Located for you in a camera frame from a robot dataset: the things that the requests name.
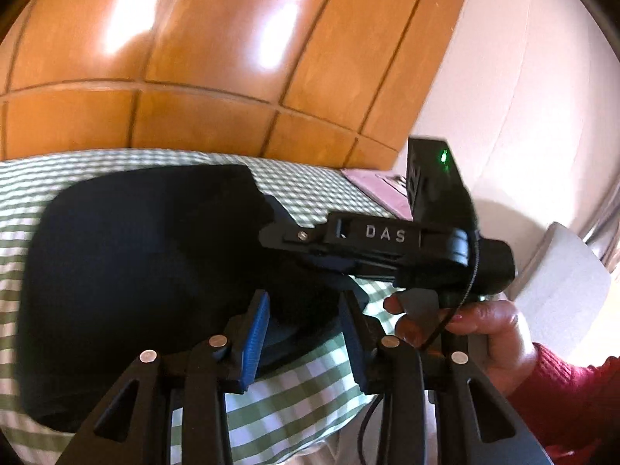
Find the silver screw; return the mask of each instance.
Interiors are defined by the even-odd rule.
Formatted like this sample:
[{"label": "silver screw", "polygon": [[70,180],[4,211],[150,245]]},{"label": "silver screw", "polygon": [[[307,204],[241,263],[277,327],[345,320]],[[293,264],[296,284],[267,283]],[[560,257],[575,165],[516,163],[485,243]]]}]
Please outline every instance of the silver screw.
[{"label": "silver screw", "polygon": [[454,363],[458,363],[458,365],[465,365],[467,362],[469,362],[469,357],[467,356],[467,353],[463,353],[462,351],[455,351],[450,358],[452,359],[452,362]]},{"label": "silver screw", "polygon": [[157,358],[157,351],[154,351],[154,350],[144,350],[140,354],[140,362],[142,363],[151,363],[156,358]]},{"label": "silver screw", "polygon": [[228,344],[228,338],[225,335],[212,335],[209,338],[209,345],[212,348],[222,348]]},{"label": "silver screw", "polygon": [[395,335],[384,335],[381,338],[381,344],[386,348],[397,348],[401,344],[401,340]]}]

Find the white wall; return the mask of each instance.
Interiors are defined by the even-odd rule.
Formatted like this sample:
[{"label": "white wall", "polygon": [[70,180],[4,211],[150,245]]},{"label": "white wall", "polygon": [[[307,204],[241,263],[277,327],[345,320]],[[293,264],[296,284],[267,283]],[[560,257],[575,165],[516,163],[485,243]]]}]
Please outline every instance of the white wall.
[{"label": "white wall", "polygon": [[579,0],[466,0],[412,133],[448,139],[482,233],[522,268],[620,173],[620,64]]}]

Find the gingham fabric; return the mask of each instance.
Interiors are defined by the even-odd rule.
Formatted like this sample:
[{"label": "gingham fabric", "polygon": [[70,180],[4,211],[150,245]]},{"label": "gingham fabric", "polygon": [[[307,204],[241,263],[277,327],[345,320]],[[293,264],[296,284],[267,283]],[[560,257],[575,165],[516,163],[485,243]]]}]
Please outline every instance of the gingham fabric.
[{"label": "gingham fabric", "polygon": [[[77,181],[141,167],[245,164],[302,226],[325,221],[328,210],[389,216],[339,172],[300,164],[174,150],[93,150],[0,163],[0,430],[27,464],[53,465],[71,439],[27,417],[19,405],[13,350],[27,246],[41,212]],[[366,313],[393,330],[381,301],[392,287],[358,281],[370,296]],[[342,335],[261,379],[242,395],[227,395],[233,459],[238,465],[278,463],[343,427],[370,401],[353,381]],[[171,463],[181,461],[182,409],[172,419]]]}]

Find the triangular cutout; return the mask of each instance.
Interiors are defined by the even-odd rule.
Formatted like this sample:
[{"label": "triangular cutout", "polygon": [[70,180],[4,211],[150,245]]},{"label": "triangular cutout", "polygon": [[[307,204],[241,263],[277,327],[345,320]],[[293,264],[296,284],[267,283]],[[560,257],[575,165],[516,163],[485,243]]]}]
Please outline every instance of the triangular cutout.
[{"label": "triangular cutout", "polygon": [[478,421],[480,439],[489,444],[502,439],[514,437],[517,432],[501,409],[495,405],[482,383],[469,381],[469,392],[474,403],[475,416]]},{"label": "triangular cutout", "polygon": [[138,397],[138,380],[131,381],[112,402],[95,425],[95,435],[116,442],[125,442],[129,435],[133,406]]}]

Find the red sweater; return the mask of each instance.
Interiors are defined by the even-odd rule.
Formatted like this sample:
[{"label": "red sweater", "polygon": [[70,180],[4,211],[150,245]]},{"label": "red sweater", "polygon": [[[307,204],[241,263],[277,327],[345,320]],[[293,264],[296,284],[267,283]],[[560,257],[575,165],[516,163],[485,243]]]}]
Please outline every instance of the red sweater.
[{"label": "red sweater", "polygon": [[620,360],[575,367],[536,347],[534,372],[508,400],[556,465],[585,465],[620,415]]}]

